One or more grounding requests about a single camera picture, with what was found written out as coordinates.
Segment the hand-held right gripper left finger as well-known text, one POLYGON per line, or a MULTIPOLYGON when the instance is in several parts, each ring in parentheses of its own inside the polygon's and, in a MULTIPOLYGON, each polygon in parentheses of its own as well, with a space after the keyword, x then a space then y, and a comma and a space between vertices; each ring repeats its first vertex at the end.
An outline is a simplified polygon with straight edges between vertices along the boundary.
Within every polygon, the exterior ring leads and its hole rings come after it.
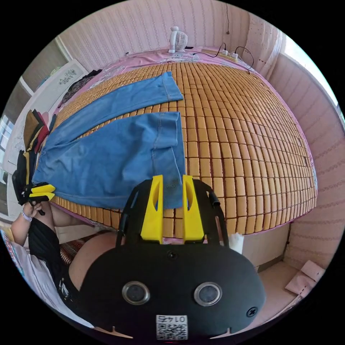
POLYGON ((163 240, 163 175, 156 175, 151 180, 141 238, 163 240))

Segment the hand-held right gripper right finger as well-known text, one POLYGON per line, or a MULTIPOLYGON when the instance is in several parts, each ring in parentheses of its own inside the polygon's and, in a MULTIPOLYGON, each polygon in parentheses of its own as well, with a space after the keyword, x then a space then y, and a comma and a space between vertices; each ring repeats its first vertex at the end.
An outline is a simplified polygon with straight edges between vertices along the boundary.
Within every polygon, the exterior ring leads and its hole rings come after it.
POLYGON ((204 230, 193 177, 183 175, 183 240, 203 241, 204 230))

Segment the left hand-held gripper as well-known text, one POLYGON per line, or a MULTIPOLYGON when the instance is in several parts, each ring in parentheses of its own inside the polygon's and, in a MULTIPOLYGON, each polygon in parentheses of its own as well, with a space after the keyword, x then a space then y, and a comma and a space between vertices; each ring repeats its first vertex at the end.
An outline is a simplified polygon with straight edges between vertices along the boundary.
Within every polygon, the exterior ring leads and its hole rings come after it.
POLYGON ((18 172, 12 175, 12 183, 18 204, 23 206, 27 202, 41 203, 50 201, 55 196, 55 187, 49 183, 25 184, 18 172))

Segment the person's left hand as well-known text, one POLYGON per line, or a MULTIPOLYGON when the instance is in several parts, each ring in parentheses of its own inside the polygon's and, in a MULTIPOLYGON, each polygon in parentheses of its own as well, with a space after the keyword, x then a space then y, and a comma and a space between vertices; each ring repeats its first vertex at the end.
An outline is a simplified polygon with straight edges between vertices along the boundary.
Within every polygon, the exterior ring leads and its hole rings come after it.
POLYGON ((32 221, 36 214, 42 209, 41 203, 35 201, 27 202, 23 206, 22 215, 27 221, 32 221))

